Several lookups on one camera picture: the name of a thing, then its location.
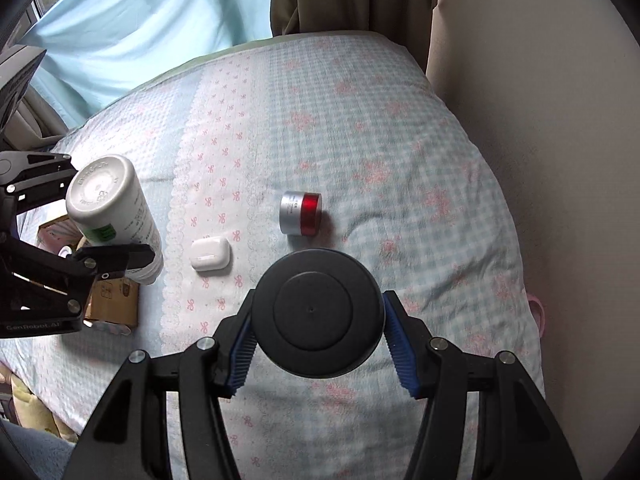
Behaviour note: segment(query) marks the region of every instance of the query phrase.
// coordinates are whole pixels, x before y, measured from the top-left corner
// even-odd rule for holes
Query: black round lid
[[[385,309],[361,263],[338,251],[306,249],[284,256],[263,274],[251,318],[260,348],[279,367],[328,378],[371,355]]]

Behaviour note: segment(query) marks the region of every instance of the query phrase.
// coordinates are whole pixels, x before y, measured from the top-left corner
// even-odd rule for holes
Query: wall
[[[640,424],[640,48],[609,0],[439,0],[428,77],[504,190],[586,480]]]

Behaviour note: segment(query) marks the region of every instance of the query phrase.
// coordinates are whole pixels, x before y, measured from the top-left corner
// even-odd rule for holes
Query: cardboard box
[[[42,224],[38,228],[36,245],[58,254],[68,246],[80,249],[86,238],[76,224],[64,215]],[[140,286],[129,278],[95,282],[87,300],[85,325],[96,330],[129,335],[138,326],[138,293]]]

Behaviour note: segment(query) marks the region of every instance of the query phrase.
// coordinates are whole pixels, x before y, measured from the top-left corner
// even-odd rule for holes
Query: green label
[[[107,224],[85,232],[84,236],[92,242],[108,242],[116,237],[116,229],[111,224]]]

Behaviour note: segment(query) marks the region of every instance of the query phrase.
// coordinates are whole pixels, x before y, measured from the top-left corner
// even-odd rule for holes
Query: light blue fabric
[[[70,126],[190,59],[271,36],[270,0],[60,0],[21,43],[35,89]]]

